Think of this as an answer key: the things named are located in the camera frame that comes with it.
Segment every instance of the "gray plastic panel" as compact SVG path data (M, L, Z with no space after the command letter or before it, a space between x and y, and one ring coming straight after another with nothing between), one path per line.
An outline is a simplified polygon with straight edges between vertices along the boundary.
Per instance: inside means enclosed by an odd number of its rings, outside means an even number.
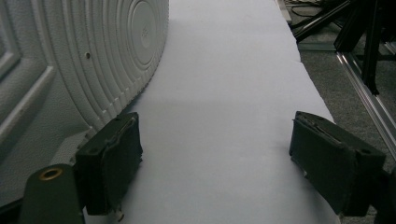
M166 0L0 0L0 206L142 91L167 23Z

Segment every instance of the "floor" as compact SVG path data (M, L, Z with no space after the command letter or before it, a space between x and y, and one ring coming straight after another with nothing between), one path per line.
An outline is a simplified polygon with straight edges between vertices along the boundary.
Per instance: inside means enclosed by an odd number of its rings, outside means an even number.
M287 2L287 7L293 24L304 19L304 17L291 12L290 2ZM297 7L295 11L305 15L313 15L318 12L318 8ZM302 43L332 44L339 31L340 28L331 23L317 34L309 36ZM363 53L364 42L365 40L362 38L353 51L355 55ZM301 50L300 53L301 60L320 96L329 108L334 121L363 141L386 153L387 160L384 169L389 172L395 167L395 160L347 78L347 72L338 61L335 52ZM384 46L380 47L380 53L383 55L390 54ZM393 119L396 119L396 61L378 62L376 73L376 84L380 92L380 98ZM375 210L370 208L366 217L342 217L341 220L343 224L368 224L374 223L374 218Z

